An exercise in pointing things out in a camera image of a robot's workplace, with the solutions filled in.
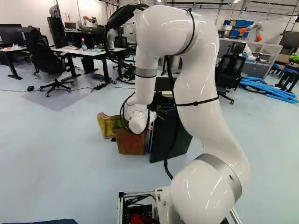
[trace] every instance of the keyboard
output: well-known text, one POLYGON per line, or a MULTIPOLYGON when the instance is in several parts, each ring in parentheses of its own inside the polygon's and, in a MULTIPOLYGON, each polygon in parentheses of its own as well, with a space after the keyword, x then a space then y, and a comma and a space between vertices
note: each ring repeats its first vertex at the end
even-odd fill
POLYGON ((72 45, 69 45, 69 46, 65 46, 65 47, 62 47, 62 48, 66 48, 68 50, 78 50, 79 48, 75 47, 75 46, 72 46, 72 45))

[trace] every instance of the black desk leg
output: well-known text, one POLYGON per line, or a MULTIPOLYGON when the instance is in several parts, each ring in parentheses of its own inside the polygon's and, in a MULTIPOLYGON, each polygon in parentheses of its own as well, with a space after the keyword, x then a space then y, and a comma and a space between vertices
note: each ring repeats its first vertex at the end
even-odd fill
POLYGON ((5 52, 4 55, 5 55, 6 62, 8 63, 9 68, 10 68, 10 70, 12 72, 12 75, 8 75, 8 77, 15 78, 15 79, 18 79, 18 80, 23 79, 22 77, 18 76, 18 73, 16 72, 16 70, 14 68, 14 64, 13 64, 13 53, 12 52, 5 52))
POLYGON ((81 74, 76 74, 75 66, 74 66, 73 59, 72 59, 72 56, 71 56, 70 53, 67 53, 67 61, 69 63, 69 67, 70 67, 70 70, 71 70, 71 76, 67 77, 67 78, 64 78, 63 81, 67 81, 67 80, 70 80, 72 78, 76 78, 76 77, 81 75, 81 74))
POLYGON ((104 71, 104 78, 105 78, 105 84, 109 84, 110 81, 110 77, 109 77, 109 73, 108 73, 108 67, 107 67, 107 61, 106 59, 102 59, 102 63, 103 63, 103 71, 104 71))
POLYGON ((118 78, 121 79, 122 78, 122 66, 121 66, 121 62, 122 62, 122 58, 118 57, 118 61, 117 61, 117 73, 118 73, 118 78))
POLYGON ((291 91, 292 91, 292 89, 294 88, 294 86, 296 85, 296 83, 298 82, 298 80, 299 80, 299 75, 296 75, 296 77, 295 77, 294 80, 293 80, 292 85, 291 85, 290 88, 287 90, 288 92, 291 92, 291 91))
POLYGON ((166 65, 166 56, 164 57, 164 61, 163 61, 163 68, 162 68, 162 73, 161 73, 161 76, 163 76, 163 75, 166 73, 166 70, 165 70, 165 65, 166 65))

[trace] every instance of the orange object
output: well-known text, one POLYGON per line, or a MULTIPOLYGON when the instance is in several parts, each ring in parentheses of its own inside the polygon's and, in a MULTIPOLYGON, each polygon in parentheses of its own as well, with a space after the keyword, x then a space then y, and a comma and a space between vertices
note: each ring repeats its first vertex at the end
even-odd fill
POLYGON ((262 35, 259 35, 259 36, 256 37, 256 42, 259 42, 261 40, 262 40, 262 35))
POLYGON ((241 34, 244 34, 246 32, 246 28, 242 28, 242 29, 240 29, 240 33, 241 34))

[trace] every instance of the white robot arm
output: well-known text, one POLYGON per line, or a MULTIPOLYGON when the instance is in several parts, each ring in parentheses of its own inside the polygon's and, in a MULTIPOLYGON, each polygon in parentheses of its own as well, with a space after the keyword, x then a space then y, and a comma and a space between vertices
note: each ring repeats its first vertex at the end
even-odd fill
POLYGON ((249 27, 240 29, 240 33, 244 34, 245 32, 248 32, 248 31, 256 29, 256 39, 255 39, 255 41, 259 42, 259 41, 262 40, 262 27, 263 27, 262 23, 261 22, 257 22, 257 23, 252 24, 249 27))
MULTIPOLYGON (((133 132, 146 126, 147 112, 136 105, 152 102, 158 59, 180 55, 183 69, 174 85, 179 118, 203 154, 171 181, 172 206, 186 224, 218 224, 233 208, 250 178, 249 162, 222 116, 214 70, 219 50, 215 25, 185 10, 153 6, 137 13, 135 94, 125 117, 133 132)), ((155 113, 150 115, 154 120, 155 113)))

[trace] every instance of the water bottle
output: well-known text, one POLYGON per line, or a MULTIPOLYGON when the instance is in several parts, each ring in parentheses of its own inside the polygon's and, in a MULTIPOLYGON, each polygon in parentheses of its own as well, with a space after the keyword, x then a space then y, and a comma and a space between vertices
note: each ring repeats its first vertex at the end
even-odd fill
POLYGON ((84 38, 82 38, 82 50, 87 50, 87 46, 84 43, 84 38))

